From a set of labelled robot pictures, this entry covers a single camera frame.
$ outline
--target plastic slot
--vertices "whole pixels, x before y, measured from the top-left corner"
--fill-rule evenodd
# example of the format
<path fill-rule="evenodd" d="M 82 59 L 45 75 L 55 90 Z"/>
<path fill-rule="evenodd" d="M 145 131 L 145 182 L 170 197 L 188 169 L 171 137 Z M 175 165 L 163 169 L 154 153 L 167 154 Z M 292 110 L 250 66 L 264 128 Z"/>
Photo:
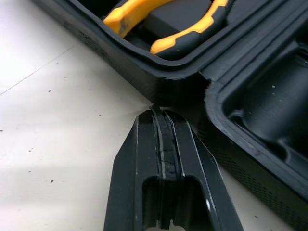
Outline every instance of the plastic slot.
<path fill-rule="evenodd" d="M 243 132 L 308 177 L 308 27 L 224 102 Z"/>

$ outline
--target white surface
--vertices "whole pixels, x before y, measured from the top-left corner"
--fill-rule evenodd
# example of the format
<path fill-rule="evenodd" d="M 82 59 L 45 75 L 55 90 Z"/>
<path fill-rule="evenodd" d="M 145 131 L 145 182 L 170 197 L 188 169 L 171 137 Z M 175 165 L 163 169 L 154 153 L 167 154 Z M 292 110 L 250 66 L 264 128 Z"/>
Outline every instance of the white surface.
<path fill-rule="evenodd" d="M 0 31 L 0 230 L 103 231 L 113 159 L 151 103 L 29 0 L 0 0 Z M 291 230 L 223 173 L 245 231 Z"/>

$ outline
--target black and yellow handle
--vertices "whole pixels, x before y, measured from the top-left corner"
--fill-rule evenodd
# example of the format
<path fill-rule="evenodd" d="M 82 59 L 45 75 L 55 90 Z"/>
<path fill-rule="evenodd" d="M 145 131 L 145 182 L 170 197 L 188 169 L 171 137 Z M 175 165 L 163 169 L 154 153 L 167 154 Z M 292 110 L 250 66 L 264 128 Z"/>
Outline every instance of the black and yellow handle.
<path fill-rule="evenodd" d="M 103 22 L 119 36 L 125 37 L 152 10 L 170 1 L 172 0 L 128 0 L 121 7 L 113 9 Z M 177 34 L 155 41 L 150 52 L 165 59 L 186 55 L 220 29 L 231 2 L 233 0 L 214 0 L 197 23 Z"/>
<path fill-rule="evenodd" d="M 170 1 L 173 0 L 128 0 L 122 6 L 114 8 L 103 22 L 124 38 L 152 10 Z"/>

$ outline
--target tool case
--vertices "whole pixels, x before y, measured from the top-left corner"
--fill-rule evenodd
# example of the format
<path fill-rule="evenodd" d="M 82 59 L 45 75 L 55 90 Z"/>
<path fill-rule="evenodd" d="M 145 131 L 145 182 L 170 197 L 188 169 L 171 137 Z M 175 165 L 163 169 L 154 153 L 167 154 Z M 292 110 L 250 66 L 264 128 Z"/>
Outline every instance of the tool case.
<path fill-rule="evenodd" d="M 162 8 L 122 38 L 103 20 L 125 1 L 33 1 L 153 103 L 204 102 L 198 136 L 218 162 L 308 231 L 307 0 L 235 0 L 219 30 L 178 59 L 149 52 L 149 38 L 181 30 L 175 22 L 151 26 L 166 17 Z M 151 33 L 140 34 L 147 27 Z"/>

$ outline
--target pliers handle grip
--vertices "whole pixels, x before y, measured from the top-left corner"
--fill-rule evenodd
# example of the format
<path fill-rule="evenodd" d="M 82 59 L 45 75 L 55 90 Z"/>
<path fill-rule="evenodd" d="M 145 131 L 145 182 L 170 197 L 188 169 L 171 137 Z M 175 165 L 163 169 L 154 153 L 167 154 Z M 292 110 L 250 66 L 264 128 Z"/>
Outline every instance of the pliers handle grip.
<path fill-rule="evenodd" d="M 172 0 L 128 0 L 113 9 L 104 19 L 119 36 L 126 34 L 144 20 L 155 8 Z M 207 13 L 191 27 L 155 41 L 150 49 L 152 54 L 162 58 L 185 55 L 220 29 L 234 0 L 213 0 Z"/>

